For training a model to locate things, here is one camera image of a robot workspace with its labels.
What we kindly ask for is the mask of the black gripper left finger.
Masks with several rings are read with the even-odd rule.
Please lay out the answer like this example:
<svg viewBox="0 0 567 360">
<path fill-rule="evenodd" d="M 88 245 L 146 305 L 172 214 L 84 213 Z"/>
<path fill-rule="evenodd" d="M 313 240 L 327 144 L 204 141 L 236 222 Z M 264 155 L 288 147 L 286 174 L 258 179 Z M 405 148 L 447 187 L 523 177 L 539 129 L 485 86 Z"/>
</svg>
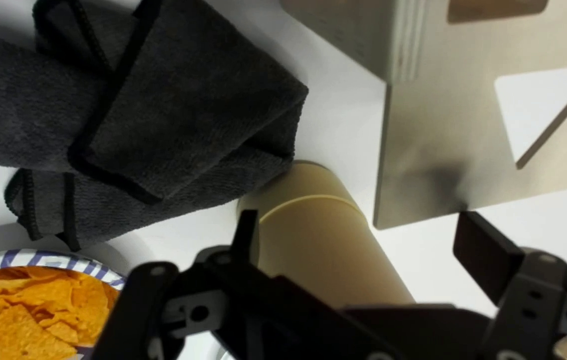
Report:
<svg viewBox="0 0 567 360">
<path fill-rule="evenodd" d="M 256 242 L 260 239 L 260 214 L 256 210 L 244 210 L 238 221 L 238 228 L 230 246 L 236 260 L 254 264 Z"/>
</svg>

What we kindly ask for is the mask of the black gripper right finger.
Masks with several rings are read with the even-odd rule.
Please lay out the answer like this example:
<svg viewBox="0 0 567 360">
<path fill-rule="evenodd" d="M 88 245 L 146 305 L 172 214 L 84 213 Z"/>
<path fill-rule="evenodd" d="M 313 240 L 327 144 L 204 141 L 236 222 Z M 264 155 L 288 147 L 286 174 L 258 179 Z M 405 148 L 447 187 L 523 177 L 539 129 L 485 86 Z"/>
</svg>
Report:
<svg viewBox="0 0 567 360">
<path fill-rule="evenodd" d="M 497 305 L 519 271 L 525 253 L 479 213 L 461 213 L 453 256 L 483 294 Z"/>
</svg>

